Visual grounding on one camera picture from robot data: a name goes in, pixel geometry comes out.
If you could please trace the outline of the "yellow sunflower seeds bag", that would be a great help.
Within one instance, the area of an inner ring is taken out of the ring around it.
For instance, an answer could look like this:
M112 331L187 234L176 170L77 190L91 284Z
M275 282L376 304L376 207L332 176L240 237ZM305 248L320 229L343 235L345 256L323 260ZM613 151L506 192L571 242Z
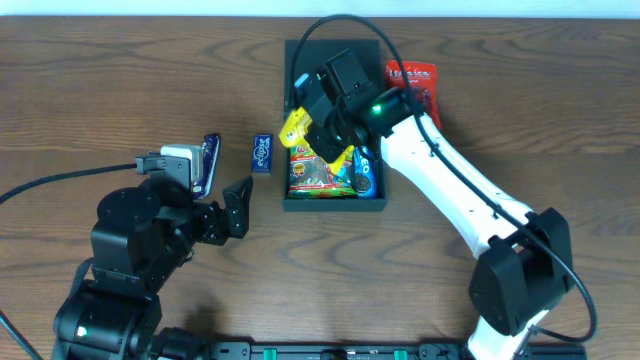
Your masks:
M308 128L312 124L312 118L306 112L303 107L299 107L292 111L279 133L279 139L285 148L293 149L297 153L306 155L315 155L315 151L311 149L310 144L304 138L308 133ZM345 150L341 151L339 157L333 162L324 160L328 166L329 171L337 175L342 169L343 165L347 161L353 160L355 147L353 145L348 146Z

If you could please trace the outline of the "Haribo gummy worms bag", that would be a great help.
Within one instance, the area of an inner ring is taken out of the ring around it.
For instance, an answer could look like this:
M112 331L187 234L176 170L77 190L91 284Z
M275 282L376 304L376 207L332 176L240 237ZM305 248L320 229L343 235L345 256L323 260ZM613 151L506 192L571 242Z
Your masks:
M290 198L343 198L355 197L351 168L353 152L350 152L341 168L333 173L329 165L310 148L294 147L290 150L289 186Z

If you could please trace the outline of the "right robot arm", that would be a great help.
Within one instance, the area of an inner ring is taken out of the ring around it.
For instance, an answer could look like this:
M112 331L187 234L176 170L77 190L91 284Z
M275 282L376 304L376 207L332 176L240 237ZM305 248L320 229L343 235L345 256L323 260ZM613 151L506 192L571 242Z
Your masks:
M282 142L309 146L330 171L378 159L412 182L476 261L469 295L479 320L468 353L521 359L541 320L573 288L568 223L503 192L442 136L434 65L391 60L385 76L380 86L350 49L297 74Z

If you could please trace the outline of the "blue Oreo cookie pack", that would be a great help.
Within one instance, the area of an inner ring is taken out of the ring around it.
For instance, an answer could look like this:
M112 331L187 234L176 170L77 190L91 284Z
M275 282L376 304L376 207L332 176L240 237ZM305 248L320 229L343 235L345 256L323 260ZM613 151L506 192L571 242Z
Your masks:
M359 198L377 197L374 155L365 147L356 148L352 157L351 186Z

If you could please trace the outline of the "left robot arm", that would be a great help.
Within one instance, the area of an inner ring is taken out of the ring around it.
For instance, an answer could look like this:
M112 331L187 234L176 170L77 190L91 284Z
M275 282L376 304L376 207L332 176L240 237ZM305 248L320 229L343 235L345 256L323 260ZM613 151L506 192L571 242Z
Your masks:
M207 359L210 346L181 328L160 328L159 292L194 246L222 246L249 228L250 176L203 203L156 177L115 190L98 205L93 256L78 266L54 319L55 359Z

